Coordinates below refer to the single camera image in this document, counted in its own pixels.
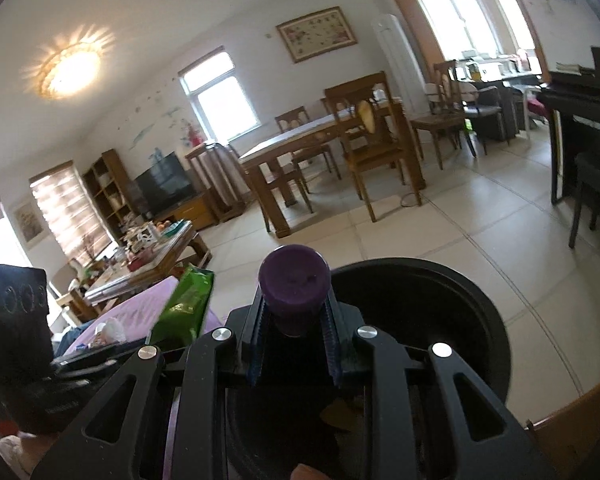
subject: green plastic package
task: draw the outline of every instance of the green plastic package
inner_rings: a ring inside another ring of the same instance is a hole
[[[200,335],[213,283],[214,274],[210,270],[189,265],[148,335],[147,343],[162,351],[193,343]]]

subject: unlit ceiling lamp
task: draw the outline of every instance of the unlit ceiling lamp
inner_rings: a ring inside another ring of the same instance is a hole
[[[78,28],[68,39],[55,38],[53,47],[44,46],[45,60],[29,69],[36,92],[46,99],[63,99],[79,92],[96,79],[100,61],[112,34],[105,29],[82,33]]]

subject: tiled floor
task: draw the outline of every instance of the tiled floor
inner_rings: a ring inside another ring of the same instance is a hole
[[[583,215],[576,250],[567,247],[573,202],[551,206],[545,130],[491,144],[472,159],[466,147],[443,144],[444,171],[426,146],[421,208],[403,208],[409,191],[397,172],[365,174],[379,221],[371,223],[346,170],[344,180],[311,167],[315,213],[298,204],[283,211],[296,231],[277,240],[257,206],[202,232],[213,248],[211,308],[225,319],[249,304],[258,267],[281,244],[302,243],[332,268],[383,256],[417,256],[474,280],[496,305],[509,333],[512,380],[508,405],[520,421],[537,420],[600,381],[600,228]]]

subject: purple bottle cap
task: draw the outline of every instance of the purple bottle cap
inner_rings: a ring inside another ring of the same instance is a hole
[[[331,288],[331,271],[312,248],[293,244],[269,253],[258,282],[280,332],[297,337],[306,333],[320,312]]]

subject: television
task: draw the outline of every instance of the television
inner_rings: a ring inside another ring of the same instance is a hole
[[[175,153],[156,162],[138,176],[135,183],[142,192],[148,212],[153,216],[197,195]]]

